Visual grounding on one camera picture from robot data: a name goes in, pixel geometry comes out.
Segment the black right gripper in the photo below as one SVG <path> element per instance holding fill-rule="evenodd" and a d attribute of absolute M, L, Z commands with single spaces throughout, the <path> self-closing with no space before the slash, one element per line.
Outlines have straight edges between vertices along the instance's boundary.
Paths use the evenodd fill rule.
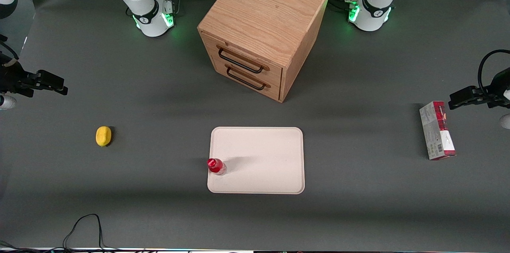
<path fill-rule="evenodd" d="M 28 78 L 26 72 L 16 59 L 1 59 L 0 66 L 0 93 L 20 94 L 33 97 L 35 90 L 46 90 L 66 96 L 69 89 L 64 86 L 64 79 L 45 70 L 37 71 L 36 84 Z"/>

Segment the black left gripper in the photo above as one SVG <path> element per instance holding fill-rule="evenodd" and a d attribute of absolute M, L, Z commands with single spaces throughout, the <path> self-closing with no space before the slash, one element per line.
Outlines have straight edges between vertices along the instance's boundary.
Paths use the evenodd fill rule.
<path fill-rule="evenodd" d="M 510 68 L 497 73 L 488 86 L 482 83 L 482 68 L 478 69 L 477 86 L 467 86 L 450 95 L 448 106 L 455 110 L 462 106 L 487 104 L 488 108 L 510 108 Z"/>

